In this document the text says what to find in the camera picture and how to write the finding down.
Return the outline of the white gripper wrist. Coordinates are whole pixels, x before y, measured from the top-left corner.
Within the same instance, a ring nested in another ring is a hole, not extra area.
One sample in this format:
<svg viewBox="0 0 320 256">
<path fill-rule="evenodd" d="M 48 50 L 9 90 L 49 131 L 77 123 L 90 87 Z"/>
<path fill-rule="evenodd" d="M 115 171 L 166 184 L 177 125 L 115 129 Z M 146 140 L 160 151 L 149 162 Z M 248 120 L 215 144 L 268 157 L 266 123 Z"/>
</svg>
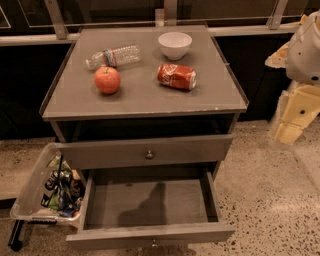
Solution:
<svg viewBox="0 0 320 256">
<path fill-rule="evenodd" d="M 293 144 L 320 113 L 320 88 L 294 83 L 284 90 L 271 119 L 271 133 L 283 144 Z"/>
</svg>

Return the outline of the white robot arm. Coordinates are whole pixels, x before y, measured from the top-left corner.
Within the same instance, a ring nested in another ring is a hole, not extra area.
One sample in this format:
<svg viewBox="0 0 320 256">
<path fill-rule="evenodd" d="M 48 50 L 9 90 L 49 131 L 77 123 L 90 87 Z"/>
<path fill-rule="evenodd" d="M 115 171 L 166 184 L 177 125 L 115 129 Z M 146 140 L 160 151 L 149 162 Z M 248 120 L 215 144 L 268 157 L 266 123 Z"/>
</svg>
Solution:
<svg viewBox="0 0 320 256">
<path fill-rule="evenodd" d="M 287 93 L 275 139 L 293 144 L 320 113 L 320 10 L 304 15 L 290 41 L 267 58 L 265 65 L 285 68 L 297 85 Z"/>
</svg>

